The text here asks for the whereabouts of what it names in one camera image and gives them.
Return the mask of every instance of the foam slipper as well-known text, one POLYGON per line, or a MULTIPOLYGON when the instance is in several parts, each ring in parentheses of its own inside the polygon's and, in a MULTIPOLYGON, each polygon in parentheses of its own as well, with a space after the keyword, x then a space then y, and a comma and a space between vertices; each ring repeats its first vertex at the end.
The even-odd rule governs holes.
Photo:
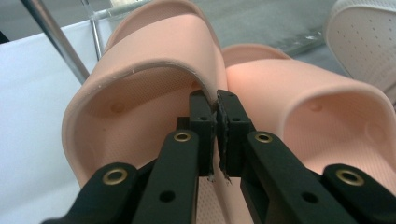
POLYGON ((396 108, 396 2, 339 0, 324 33, 345 70, 378 87, 396 108))
POLYGON ((192 91, 216 102, 227 87, 211 31, 188 1, 153 1, 125 19, 64 114, 64 153, 80 185, 111 162, 155 159, 177 117, 189 115, 192 91), (153 16, 159 10, 167 16, 153 16))
MULTIPOLYGON (((349 164, 396 194, 396 121, 383 92, 265 46, 228 47, 223 58, 228 91, 257 130, 278 135, 318 174, 329 164, 349 164)), ((219 184, 223 200, 229 214, 246 216, 235 200, 243 199, 238 179, 232 181, 219 184)))

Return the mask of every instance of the metal grommet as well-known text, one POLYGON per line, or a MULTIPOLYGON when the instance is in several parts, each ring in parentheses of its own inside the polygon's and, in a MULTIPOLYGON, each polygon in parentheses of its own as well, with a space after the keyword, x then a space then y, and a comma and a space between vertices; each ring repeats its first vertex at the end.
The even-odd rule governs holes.
POLYGON ((191 135, 189 133, 177 133, 175 134, 174 139, 178 142, 187 142, 191 139, 191 135))
POLYGON ((262 143, 270 143, 272 142, 273 138, 265 133, 258 133, 256 136, 254 136, 257 141, 262 142, 262 143))
POLYGON ((128 175, 128 173, 123 168, 114 168, 114 169, 108 171, 103 176, 103 182, 107 185, 118 185, 119 183, 121 183, 122 181, 124 181, 126 179, 127 175, 128 175), (111 175, 116 174, 116 173, 119 173, 120 176, 116 177, 116 178, 110 177, 111 175))
POLYGON ((364 179, 360 175, 350 170, 337 170, 335 173, 337 177, 348 185, 362 186, 364 179))

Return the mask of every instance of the white table surface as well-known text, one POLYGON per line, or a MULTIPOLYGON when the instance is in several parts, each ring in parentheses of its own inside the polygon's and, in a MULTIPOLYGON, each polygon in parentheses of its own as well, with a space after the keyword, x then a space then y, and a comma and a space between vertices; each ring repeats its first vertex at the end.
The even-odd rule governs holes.
MULTIPOLYGON (((97 61, 89 23, 64 32, 91 72, 97 61)), ((343 73, 325 46, 295 58, 343 73)), ((61 217, 79 192, 61 125, 80 84, 44 35, 0 45, 0 64, 0 223, 61 217)))

